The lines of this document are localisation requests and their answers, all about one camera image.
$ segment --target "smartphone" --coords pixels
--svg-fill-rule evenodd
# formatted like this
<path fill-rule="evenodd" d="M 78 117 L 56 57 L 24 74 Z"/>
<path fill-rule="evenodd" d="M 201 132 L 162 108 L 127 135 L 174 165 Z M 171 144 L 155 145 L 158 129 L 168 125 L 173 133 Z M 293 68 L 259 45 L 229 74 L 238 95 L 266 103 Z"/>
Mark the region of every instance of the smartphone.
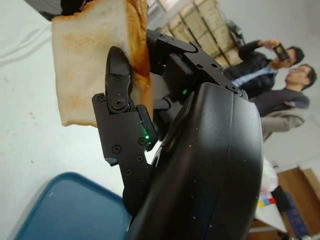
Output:
<path fill-rule="evenodd" d="M 278 58 L 280 59 L 280 61 L 284 61 L 290 57 L 287 50 L 282 45 L 282 43 L 280 43 L 278 46 L 274 47 L 273 50 L 274 50 L 275 54 L 278 56 Z"/>

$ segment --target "white wall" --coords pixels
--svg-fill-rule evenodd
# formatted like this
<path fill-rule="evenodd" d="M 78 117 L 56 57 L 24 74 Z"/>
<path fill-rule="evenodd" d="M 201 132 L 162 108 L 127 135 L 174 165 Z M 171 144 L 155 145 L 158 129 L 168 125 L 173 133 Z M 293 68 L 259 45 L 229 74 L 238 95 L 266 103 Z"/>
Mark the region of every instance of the white wall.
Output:
<path fill-rule="evenodd" d="M 220 8 L 227 19 L 238 24 L 247 42 L 277 38 L 285 46 L 297 45 L 306 55 L 303 63 L 309 63 L 320 74 L 320 35 L 308 24 L 310 9 L 318 13 L 318 0 L 221 0 Z M 263 50 L 269 57 L 275 55 Z M 284 86 L 287 70 L 281 70 L 276 78 L 275 89 Z M 320 81 L 305 91 L 310 98 L 308 121 L 287 133 L 277 133 L 265 143 L 268 159 L 279 167 L 296 167 L 304 161 L 320 158 Z M 315 172 L 320 176 L 320 165 Z"/>

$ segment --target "dark jacket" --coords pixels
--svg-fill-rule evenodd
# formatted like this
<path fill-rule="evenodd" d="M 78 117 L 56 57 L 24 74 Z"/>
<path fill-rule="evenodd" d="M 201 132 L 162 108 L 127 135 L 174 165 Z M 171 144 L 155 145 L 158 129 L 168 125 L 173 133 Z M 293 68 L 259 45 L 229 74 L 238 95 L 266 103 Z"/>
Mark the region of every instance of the dark jacket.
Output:
<path fill-rule="evenodd" d="M 241 76 L 254 73 L 270 63 L 264 54 L 255 51 L 259 48 L 258 42 L 253 41 L 239 48 L 239 57 L 243 62 L 224 71 L 224 75 L 229 80 L 236 80 Z M 261 75 L 241 85 L 241 88 L 246 91 L 250 99 L 271 90 L 275 84 L 275 77 L 276 73 Z"/>

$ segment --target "black plastic casing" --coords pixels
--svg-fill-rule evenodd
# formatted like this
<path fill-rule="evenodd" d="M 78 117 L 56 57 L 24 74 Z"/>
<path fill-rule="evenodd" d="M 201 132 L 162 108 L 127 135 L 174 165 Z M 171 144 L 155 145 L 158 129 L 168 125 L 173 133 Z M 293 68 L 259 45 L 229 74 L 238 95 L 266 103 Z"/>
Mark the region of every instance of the black plastic casing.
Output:
<path fill-rule="evenodd" d="M 203 83 L 163 141 L 126 239 L 245 239 L 259 198 L 262 142 L 254 103 Z"/>

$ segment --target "white table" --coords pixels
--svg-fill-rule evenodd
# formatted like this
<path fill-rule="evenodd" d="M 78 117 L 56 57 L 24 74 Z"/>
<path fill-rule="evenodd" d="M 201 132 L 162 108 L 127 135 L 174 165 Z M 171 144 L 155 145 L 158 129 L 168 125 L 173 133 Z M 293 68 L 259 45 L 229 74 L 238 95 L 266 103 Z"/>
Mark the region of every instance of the white table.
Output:
<path fill-rule="evenodd" d="M 123 182 L 104 161 L 98 129 L 61 125 L 50 23 L 24 0 L 2 2 L 0 15 L 0 239 L 13 239 L 58 174 L 77 172 L 119 195 Z"/>

